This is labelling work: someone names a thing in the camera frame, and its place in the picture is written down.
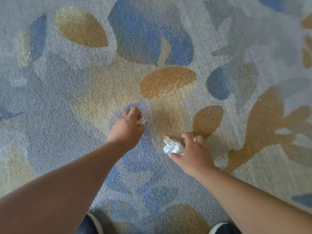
dark blue shoe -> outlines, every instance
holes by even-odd
[[[103,234],[103,228],[99,220],[92,213],[88,212],[76,234]]]
[[[233,224],[221,222],[214,225],[209,234],[241,234],[241,232]]]

